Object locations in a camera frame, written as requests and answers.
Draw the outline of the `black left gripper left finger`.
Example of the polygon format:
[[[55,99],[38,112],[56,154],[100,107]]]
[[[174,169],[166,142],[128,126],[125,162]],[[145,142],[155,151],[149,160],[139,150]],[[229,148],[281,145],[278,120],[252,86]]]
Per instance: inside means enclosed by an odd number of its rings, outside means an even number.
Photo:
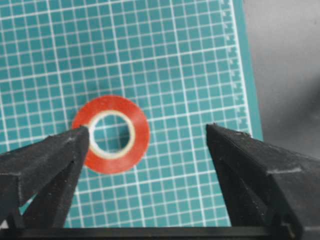
[[[0,155],[0,220],[16,228],[65,225],[89,149],[81,126]]]

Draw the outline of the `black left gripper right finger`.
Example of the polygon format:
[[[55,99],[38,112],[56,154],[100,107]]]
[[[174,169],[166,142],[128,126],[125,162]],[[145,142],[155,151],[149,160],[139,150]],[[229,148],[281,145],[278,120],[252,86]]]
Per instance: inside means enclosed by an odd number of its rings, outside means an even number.
[[[206,126],[231,225],[266,227],[275,238],[320,235],[320,161],[245,132]]]

